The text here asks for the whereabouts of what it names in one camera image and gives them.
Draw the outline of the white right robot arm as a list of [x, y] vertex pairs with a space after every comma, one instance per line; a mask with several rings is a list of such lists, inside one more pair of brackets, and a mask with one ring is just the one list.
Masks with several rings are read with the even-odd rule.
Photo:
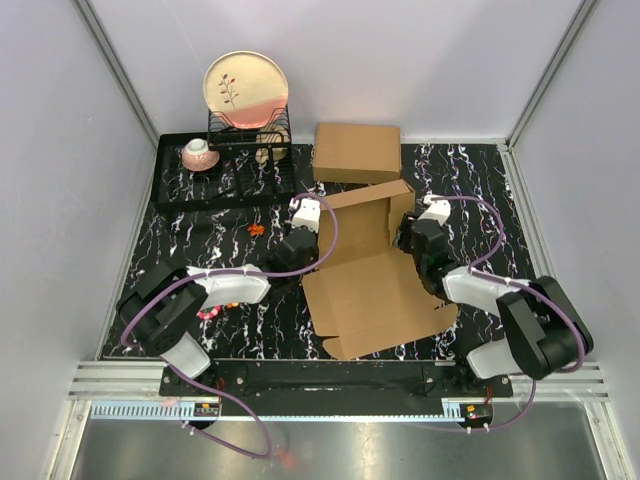
[[513, 280], [462, 265], [449, 254], [443, 226], [425, 214], [405, 213], [394, 245], [412, 256], [430, 295], [501, 321], [504, 338], [469, 351], [466, 364], [454, 371], [455, 387], [463, 395], [480, 394], [499, 375], [542, 380], [575, 371], [593, 350], [591, 332], [556, 279]]

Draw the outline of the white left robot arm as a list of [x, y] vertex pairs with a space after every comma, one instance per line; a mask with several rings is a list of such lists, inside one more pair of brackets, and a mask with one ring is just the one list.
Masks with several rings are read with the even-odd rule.
[[124, 346], [139, 345], [181, 372], [181, 384], [196, 396], [215, 386], [216, 372], [189, 333], [197, 314], [232, 303], [259, 304], [282, 292], [312, 269], [318, 259], [317, 234], [294, 227], [259, 266], [204, 269], [172, 260], [160, 262], [117, 304], [125, 324]]

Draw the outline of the closed brown cardboard box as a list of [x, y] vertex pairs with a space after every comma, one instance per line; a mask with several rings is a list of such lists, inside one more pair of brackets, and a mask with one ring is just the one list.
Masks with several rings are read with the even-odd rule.
[[394, 126], [319, 123], [312, 160], [318, 182], [381, 184], [401, 178], [401, 135]]

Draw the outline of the small orange flower toy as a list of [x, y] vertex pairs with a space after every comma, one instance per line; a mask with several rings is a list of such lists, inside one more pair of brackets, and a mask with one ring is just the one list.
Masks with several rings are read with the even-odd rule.
[[265, 226], [257, 223], [254, 223], [248, 227], [248, 232], [251, 237], [261, 237], [265, 234], [265, 231]]

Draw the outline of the pink flower coaster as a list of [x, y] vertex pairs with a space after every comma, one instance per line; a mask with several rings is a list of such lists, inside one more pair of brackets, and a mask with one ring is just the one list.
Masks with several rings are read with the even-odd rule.
[[220, 306], [214, 306], [206, 311], [199, 311], [197, 316], [200, 320], [212, 320], [215, 318], [221, 311]]

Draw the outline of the beige cup in rack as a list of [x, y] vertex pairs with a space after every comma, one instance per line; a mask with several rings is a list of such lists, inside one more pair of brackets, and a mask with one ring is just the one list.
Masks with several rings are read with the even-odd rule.
[[269, 125], [259, 130], [256, 142], [262, 145], [256, 151], [256, 162], [259, 165], [266, 164], [268, 160], [277, 163], [288, 153], [287, 145], [290, 143], [290, 135], [283, 126]]

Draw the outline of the pink ceramic bowl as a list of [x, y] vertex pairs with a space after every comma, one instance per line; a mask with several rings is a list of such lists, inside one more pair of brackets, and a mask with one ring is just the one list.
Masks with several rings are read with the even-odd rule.
[[187, 170], [204, 172], [218, 164], [220, 154], [217, 151], [210, 150], [206, 140], [194, 138], [183, 147], [181, 160]]

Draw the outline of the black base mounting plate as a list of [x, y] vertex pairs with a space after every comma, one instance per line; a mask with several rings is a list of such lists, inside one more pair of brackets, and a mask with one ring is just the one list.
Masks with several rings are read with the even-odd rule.
[[455, 417], [447, 404], [513, 396], [506, 376], [475, 380], [436, 361], [219, 360], [197, 381], [231, 394], [260, 418]]

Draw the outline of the beige and pink plate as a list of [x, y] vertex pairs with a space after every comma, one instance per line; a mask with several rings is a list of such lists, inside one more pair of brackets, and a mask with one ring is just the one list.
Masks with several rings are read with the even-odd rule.
[[252, 51], [222, 55], [208, 68], [203, 95], [209, 111], [238, 129], [266, 126], [288, 103], [289, 86], [282, 69]]

